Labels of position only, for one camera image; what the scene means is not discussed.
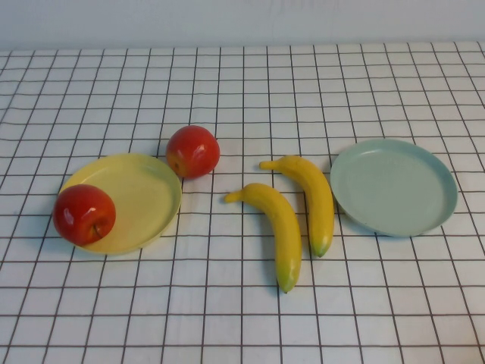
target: banana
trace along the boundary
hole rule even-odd
[[[278,285],[284,293],[290,292],[300,274],[302,236],[296,214],[288,200],[273,187],[254,183],[227,194],[224,201],[246,202],[268,216],[274,232]]]
[[[293,179],[305,191],[311,251],[322,257],[332,243],[334,225],[332,191],[324,174],[309,160],[297,155],[261,162],[259,168],[278,171]]]

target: plate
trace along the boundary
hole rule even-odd
[[[352,220],[394,237],[440,226],[458,201],[448,168],[427,150],[401,140],[366,140],[348,148],[333,163],[330,185]]]
[[[75,184],[103,189],[116,207],[116,222],[102,239],[80,249],[123,254],[142,248],[161,236],[180,207],[178,176],[161,160],[127,153],[96,160],[73,174],[61,191]]]

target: apple stem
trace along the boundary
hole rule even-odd
[[[103,236],[99,233],[99,229],[96,225],[93,225],[92,228],[94,229],[94,232],[96,233],[96,235],[98,235],[99,239],[102,239]]]

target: green plate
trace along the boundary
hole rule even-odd
[[[401,140],[356,143],[336,158],[330,184],[352,220],[394,237],[440,226],[458,200],[448,168],[427,150]]]

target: apple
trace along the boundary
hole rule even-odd
[[[116,220],[116,208],[105,191],[77,184],[59,193],[52,219],[65,240],[85,246],[108,235]]]
[[[197,178],[208,174],[220,156],[217,140],[204,127],[182,127],[168,140],[167,162],[179,177]]]

